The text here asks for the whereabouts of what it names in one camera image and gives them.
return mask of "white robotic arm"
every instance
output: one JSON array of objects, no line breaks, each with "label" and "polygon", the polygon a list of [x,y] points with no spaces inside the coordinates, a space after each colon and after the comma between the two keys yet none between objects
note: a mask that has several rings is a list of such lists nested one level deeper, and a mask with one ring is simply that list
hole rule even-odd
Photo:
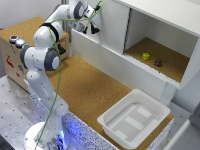
[{"label": "white robotic arm", "polygon": [[[49,112],[52,109],[56,95],[45,71],[56,70],[60,63],[58,52],[52,48],[53,39],[57,42],[63,35],[62,22],[60,20],[71,19],[79,21],[82,17],[90,18],[94,11],[86,0],[69,0],[69,5],[58,5],[35,33],[33,37],[35,47],[24,48],[20,53],[21,61],[24,67],[28,69],[27,82]],[[98,25],[100,22],[98,16],[92,17],[91,22]],[[48,143],[57,138],[57,135],[63,130],[62,116],[67,112],[67,103],[60,99],[57,100],[44,130],[41,128],[35,137],[35,143],[39,140],[38,147],[40,149],[50,149]]]}]

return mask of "wooden work surface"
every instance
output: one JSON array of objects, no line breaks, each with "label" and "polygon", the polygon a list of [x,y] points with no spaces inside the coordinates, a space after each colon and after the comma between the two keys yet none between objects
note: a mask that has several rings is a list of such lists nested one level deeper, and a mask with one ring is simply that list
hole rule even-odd
[{"label": "wooden work surface", "polygon": [[0,30],[0,36],[9,43],[9,37],[11,35],[17,35],[20,39],[24,39],[26,44],[35,46],[33,42],[33,35],[44,23],[44,21],[45,20],[40,17],[31,18],[4,30]]},{"label": "wooden work surface", "polygon": [[[144,38],[142,41],[135,44],[125,53],[149,65],[150,67],[162,72],[168,77],[181,82],[190,58],[173,51],[149,38]],[[143,60],[143,53],[149,53],[150,60]],[[160,59],[162,65],[157,67],[155,61]]]},{"label": "wooden work surface", "polygon": [[[47,72],[52,84],[57,89],[59,69]],[[105,137],[108,141],[123,150],[103,131],[97,118],[115,103],[121,100],[131,89],[101,72],[78,56],[62,62],[62,75],[59,95],[69,104],[69,110]],[[136,149],[145,150],[173,119],[169,115],[151,135]]]}]

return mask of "white tray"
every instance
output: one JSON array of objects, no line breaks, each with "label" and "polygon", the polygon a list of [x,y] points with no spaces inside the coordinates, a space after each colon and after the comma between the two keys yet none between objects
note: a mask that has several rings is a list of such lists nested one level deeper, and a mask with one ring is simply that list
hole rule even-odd
[{"label": "white tray", "polygon": [[97,120],[122,147],[136,149],[169,113],[169,108],[135,89]]}]

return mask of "cable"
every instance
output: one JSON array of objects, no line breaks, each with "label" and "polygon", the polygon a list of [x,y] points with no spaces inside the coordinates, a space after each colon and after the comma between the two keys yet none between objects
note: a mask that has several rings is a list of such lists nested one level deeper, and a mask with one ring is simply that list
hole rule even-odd
[{"label": "cable", "polygon": [[[95,12],[95,13],[94,13],[94,11],[93,11],[92,15],[91,15],[89,18],[80,19],[80,20],[73,20],[73,19],[55,19],[55,20],[51,21],[51,23],[53,23],[53,22],[55,22],[55,21],[84,21],[84,20],[89,20],[89,22],[88,22],[88,24],[89,24],[89,23],[90,23],[90,20],[92,19],[92,17],[96,16],[96,15],[101,11],[101,9],[103,8],[104,0],[101,0],[101,1],[96,5],[95,9],[98,7],[98,5],[99,5],[100,3],[102,3],[101,8],[100,8],[97,12]],[[56,50],[57,50],[57,52],[58,52],[58,56],[59,56],[59,59],[60,59],[60,53],[59,53],[59,50],[58,50],[58,44],[56,43],[56,41],[55,41],[55,39],[54,39],[54,37],[53,37],[53,34],[52,34],[50,28],[49,28],[49,33],[50,33],[50,35],[51,35],[51,38],[53,39],[53,42],[54,42],[54,44],[55,44],[55,47],[56,47]],[[36,144],[35,150],[36,150],[36,148],[37,148],[37,146],[38,146],[38,144],[39,144],[39,142],[40,142],[40,140],[41,140],[41,137],[42,137],[42,135],[43,135],[44,129],[45,129],[46,125],[47,125],[47,122],[49,121],[49,117],[51,116],[53,107],[54,107],[54,105],[55,105],[55,103],[56,103],[56,100],[57,100],[57,97],[58,97],[58,91],[59,91],[60,79],[61,79],[61,68],[62,68],[61,59],[60,59],[60,62],[59,62],[59,63],[60,63],[60,65],[59,65],[59,66],[60,66],[60,72],[59,72],[59,80],[58,80],[58,88],[57,88],[57,91],[56,91],[56,97],[55,97],[55,100],[54,100],[53,105],[52,105],[52,107],[51,107],[51,110],[50,110],[50,112],[49,112],[49,115],[48,115],[48,117],[47,117],[47,120],[46,120],[46,122],[45,122],[45,124],[44,124],[44,127],[43,127],[43,129],[42,129],[42,133],[41,133],[41,135],[40,135],[40,137],[39,137],[39,139],[38,139],[38,142],[37,142],[37,144]]]}]

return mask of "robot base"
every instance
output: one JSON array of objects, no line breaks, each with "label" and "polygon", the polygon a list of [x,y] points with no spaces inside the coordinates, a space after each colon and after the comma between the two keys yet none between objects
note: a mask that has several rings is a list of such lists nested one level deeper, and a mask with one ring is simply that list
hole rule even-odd
[{"label": "robot base", "polygon": [[[49,150],[48,147],[40,148],[39,146],[37,146],[37,148],[35,149],[37,143],[35,142],[34,138],[37,135],[37,133],[40,131],[40,129],[43,127],[43,125],[44,125],[44,122],[35,124],[26,132],[25,137],[24,137],[24,150]],[[65,149],[68,147],[69,142],[70,142],[70,139],[66,137],[65,135],[65,139],[64,139]]]}]

